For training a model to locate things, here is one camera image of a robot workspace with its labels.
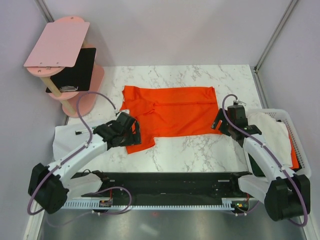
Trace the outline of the orange t shirt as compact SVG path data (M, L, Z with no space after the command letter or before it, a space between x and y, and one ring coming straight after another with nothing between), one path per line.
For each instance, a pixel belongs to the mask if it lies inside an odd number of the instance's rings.
M121 109L140 125L141 144L126 147L128 154L152 148L155 138L218 135L211 126L219 107L215 88L192 86L140 88L126 85Z

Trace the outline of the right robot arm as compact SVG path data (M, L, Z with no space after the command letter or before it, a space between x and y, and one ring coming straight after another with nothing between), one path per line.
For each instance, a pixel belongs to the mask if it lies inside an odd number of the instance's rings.
M229 191L235 197L244 193L264 204L268 216L273 221L303 217L304 227L311 211L311 184L309 178L298 175L282 165L268 147L263 133L256 125L250 125L242 105L231 105L218 110L212 129L230 136L256 162L265 180L254 174L239 177L229 184Z

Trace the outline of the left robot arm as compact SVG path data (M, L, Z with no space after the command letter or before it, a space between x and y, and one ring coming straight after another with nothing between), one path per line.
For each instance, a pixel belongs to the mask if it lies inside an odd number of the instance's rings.
M85 194L106 196L110 185L95 173L77 178L74 175L111 148L142 143L139 122L126 112L88 132L89 139L63 158L48 165L39 163L32 169L28 186L30 200L36 201L48 214L56 213L66 201Z

